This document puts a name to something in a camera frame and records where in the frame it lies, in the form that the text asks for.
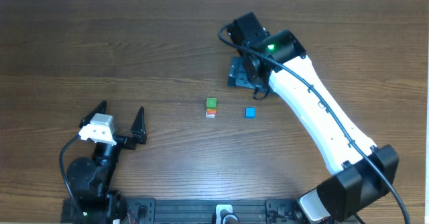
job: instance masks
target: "small blue block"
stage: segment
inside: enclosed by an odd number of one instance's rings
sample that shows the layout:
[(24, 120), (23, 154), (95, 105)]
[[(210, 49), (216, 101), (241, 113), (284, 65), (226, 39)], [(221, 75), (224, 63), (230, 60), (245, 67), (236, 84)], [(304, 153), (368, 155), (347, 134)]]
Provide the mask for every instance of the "small blue block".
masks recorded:
[(246, 118), (255, 118), (255, 108), (246, 107)]

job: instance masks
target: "black cable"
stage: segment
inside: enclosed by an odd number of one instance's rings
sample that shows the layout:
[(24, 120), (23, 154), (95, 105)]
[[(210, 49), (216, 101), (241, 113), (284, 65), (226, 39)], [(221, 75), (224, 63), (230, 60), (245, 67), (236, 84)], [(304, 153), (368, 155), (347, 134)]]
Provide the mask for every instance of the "black cable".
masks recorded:
[(76, 134), (76, 136), (74, 136), (61, 150), (60, 152), (60, 169), (61, 169), (61, 174), (62, 174), (62, 178), (64, 180), (64, 183), (66, 184), (67, 187), (67, 191), (68, 194), (70, 194), (70, 199), (72, 201), (72, 205), (74, 206), (74, 208), (76, 208), (77, 211), (77, 216), (78, 217), (83, 217), (83, 212), (82, 210), (80, 210), (80, 207), (76, 201), (76, 199), (74, 198), (74, 195), (72, 193), (72, 189), (70, 188), (70, 184), (68, 183), (68, 179), (67, 179), (67, 175), (66, 175), (66, 171), (64, 170), (64, 153), (66, 152), (66, 150), (68, 149), (68, 147), (70, 147), (77, 139), (79, 138), (79, 135)]
[(361, 219), (361, 217), (356, 213), (354, 214), (356, 220), (360, 223), (360, 224), (365, 224), (365, 222)]
[(219, 39), (223, 43), (225, 43), (226, 45), (228, 45), (228, 46), (230, 46), (232, 48), (235, 48), (237, 50), (241, 50), (241, 51), (247, 52), (249, 54), (252, 54), (252, 55), (254, 55), (254, 56), (258, 57), (258, 58), (262, 58), (262, 59), (268, 61), (269, 63), (273, 64), (274, 66), (279, 66), (279, 67), (283, 68), (285, 71), (289, 72), (292, 76), (294, 76), (300, 82), (302, 82), (304, 85), (306, 85), (306, 87), (308, 87), (308, 92), (309, 93), (313, 92), (320, 99), (320, 102), (326, 108), (326, 112), (328, 114), (330, 114), (332, 116), (332, 118), (334, 118), (336, 124), (340, 127), (341, 131), (344, 133), (344, 136), (347, 138), (347, 141), (349, 141), (349, 145), (353, 146), (356, 149), (356, 151), (360, 155), (362, 155), (362, 158), (366, 162), (368, 162), (368, 164), (372, 167), (372, 169), (375, 171), (375, 173), (378, 175), (378, 177), (380, 177), (380, 179), (382, 179), (382, 181), (386, 184), (386, 186), (388, 187), (388, 189), (392, 193), (393, 197), (395, 197), (396, 202), (400, 206), (400, 209), (402, 211), (402, 215), (404, 216), (405, 223), (406, 224), (410, 224), (410, 216), (408, 215), (408, 212), (407, 212), (407, 209), (406, 209), (406, 207), (404, 205), (404, 202), (401, 200), (401, 197), (396, 192), (395, 188), (390, 184), (389, 180), (384, 176), (384, 174), (380, 171), (380, 169), (368, 158), (368, 156), (359, 148), (359, 146), (351, 138), (351, 136), (349, 135), (349, 133), (347, 132), (347, 130), (344, 128), (343, 124), (340, 122), (340, 120), (338, 119), (338, 117), (335, 115), (334, 111), (329, 107), (329, 104), (324, 100), (324, 98), (322, 97), (322, 95), (314, 88), (314, 86), (312, 84), (308, 83), (307, 80), (304, 79), (304, 78), (302, 78), (299, 74), (296, 74), (293, 70), (291, 70), (287, 66), (284, 66), (283, 64), (280, 64), (279, 62), (276, 62), (274, 59), (268, 58), (267, 56), (264, 56), (263, 54), (255, 51), (255, 50), (251, 50), (249, 48), (246, 48), (246, 47), (239, 46), (239, 45), (236, 45), (234, 43), (231, 43), (230, 41), (228, 41), (227, 39), (225, 39), (222, 36), (222, 33), (223, 33), (223, 31), (227, 27), (228, 27), (228, 25), (223, 26), (221, 28), (221, 30), (219, 30), (219, 32), (218, 32), (218, 37), (219, 37)]

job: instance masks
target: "green cube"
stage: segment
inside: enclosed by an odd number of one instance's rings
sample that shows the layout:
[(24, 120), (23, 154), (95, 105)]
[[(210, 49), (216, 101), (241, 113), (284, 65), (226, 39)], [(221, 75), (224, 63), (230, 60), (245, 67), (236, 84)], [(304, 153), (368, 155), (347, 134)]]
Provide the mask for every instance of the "green cube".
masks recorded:
[(207, 109), (216, 109), (216, 98), (208, 98), (207, 99)]

